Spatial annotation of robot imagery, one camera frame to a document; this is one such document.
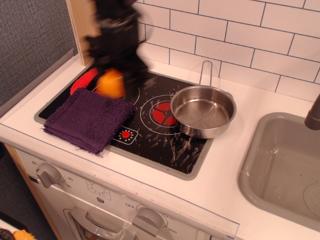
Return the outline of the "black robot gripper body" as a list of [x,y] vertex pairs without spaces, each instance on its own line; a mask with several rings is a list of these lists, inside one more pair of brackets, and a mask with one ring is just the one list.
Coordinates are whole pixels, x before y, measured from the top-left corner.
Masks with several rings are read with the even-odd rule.
[[98,19],[100,35],[87,36],[89,55],[95,59],[109,59],[110,67],[122,73],[147,71],[147,65],[138,57],[138,15],[126,18]]

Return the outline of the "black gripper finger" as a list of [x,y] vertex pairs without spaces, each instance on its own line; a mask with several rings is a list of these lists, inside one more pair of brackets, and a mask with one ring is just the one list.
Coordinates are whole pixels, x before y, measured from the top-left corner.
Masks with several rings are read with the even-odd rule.
[[127,92],[140,88],[146,90],[151,88],[156,82],[157,75],[149,71],[139,71],[135,73],[124,73],[124,87]]
[[97,68],[99,75],[104,75],[106,70],[110,67],[109,58],[97,58],[94,60],[94,67]]

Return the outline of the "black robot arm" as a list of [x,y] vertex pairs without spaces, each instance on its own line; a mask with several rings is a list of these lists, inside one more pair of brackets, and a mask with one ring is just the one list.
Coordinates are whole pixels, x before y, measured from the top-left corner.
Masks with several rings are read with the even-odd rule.
[[154,78],[137,55],[142,43],[138,36],[140,14],[133,3],[133,0],[96,0],[95,19],[100,35],[85,39],[100,76],[108,68],[115,68],[124,75],[126,89],[130,85],[147,89]]

